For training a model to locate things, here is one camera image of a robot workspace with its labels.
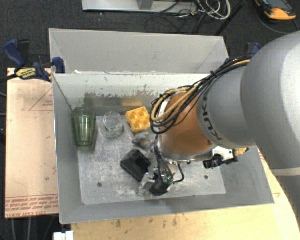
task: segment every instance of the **cardboard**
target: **cardboard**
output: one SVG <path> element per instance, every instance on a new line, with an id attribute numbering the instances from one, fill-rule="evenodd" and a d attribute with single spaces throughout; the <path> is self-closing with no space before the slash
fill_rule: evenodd
<path id="1" fill-rule="evenodd" d="M 52 84 L 9 80 L 6 113 L 4 217 L 58 214 Z"/>

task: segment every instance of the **dark carpet floor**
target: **dark carpet floor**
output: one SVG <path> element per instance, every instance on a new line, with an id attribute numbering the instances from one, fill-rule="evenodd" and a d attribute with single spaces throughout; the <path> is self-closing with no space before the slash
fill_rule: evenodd
<path id="1" fill-rule="evenodd" d="M 229 0 L 234 8 L 240 0 Z M 230 57 L 245 53 L 246 43 L 256 42 L 262 47 L 267 43 L 300 29 L 300 0 L 287 0 L 297 14 L 296 25 L 290 21 L 285 24 L 262 25 L 256 14 L 256 4 L 249 0 L 238 15 L 222 32 Z M 14 67 L 2 52 L 3 45 L 11 39 L 29 39 L 31 47 L 29 58 L 43 61 L 50 58 L 48 29 L 82 29 L 118 32 L 149 32 L 184 35 L 213 35 L 223 22 L 214 20 L 198 25 L 197 19 L 180 19 L 172 16 L 152 18 L 149 13 L 135 12 L 83 12 L 82 0 L 0 0 L 0 79 L 6 76 L 6 68 Z M 7 93 L 7 85 L 0 85 L 0 92 Z M 0 113 L 6 112 L 6 100 L 0 96 Z M 0 134 L 6 134 L 6 119 L 0 116 Z M 5 196 L 5 145 L 0 143 L 0 235 L 1 239 L 12 240 L 12 221 L 4 219 Z M 27 239 L 28 219 L 16 219 L 15 234 L 18 240 Z M 58 217 L 41 216 L 32 218 L 30 239 L 50 239 L 52 232 L 61 231 Z"/>

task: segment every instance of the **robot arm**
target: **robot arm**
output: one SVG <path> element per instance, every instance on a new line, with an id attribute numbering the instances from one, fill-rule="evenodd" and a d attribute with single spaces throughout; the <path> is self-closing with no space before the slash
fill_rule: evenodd
<path id="1" fill-rule="evenodd" d="M 215 146 L 257 145 L 300 226 L 300 31 L 170 92 L 156 100 L 151 115 L 160 155 L 205 160 Z"/>

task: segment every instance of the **green glass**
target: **green glass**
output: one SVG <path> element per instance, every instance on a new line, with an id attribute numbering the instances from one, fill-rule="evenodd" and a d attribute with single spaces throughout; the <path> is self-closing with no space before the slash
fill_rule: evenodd
<path id="1" fill-rule="evenodd" d="M 96 114 L 84 107 L 77 107 L 72 112 L 75 142 L 79 147 L 91 146 L 94 142 Z"/>

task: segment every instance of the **blue clamp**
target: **blue clamp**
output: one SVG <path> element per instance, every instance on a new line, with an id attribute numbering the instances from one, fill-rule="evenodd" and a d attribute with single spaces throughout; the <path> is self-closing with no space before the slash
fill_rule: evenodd
<path id="1" fill-rule="evenodd" d="M 7 42 L 2 50 L 10 60 L 17 64 L 14 74 L 23 80 L 38 79 L 51 82 L 51 74 L 45 70 L 44 66 L 53 66 L 53 73 L 64 74 L 66 72 L 64 61 L 60 57 L 53 58 L 52 62 L 45 65 L 35 62 L 32 67 L 25 67 L 26 62 L 18 51 L 16 39 Z"/>

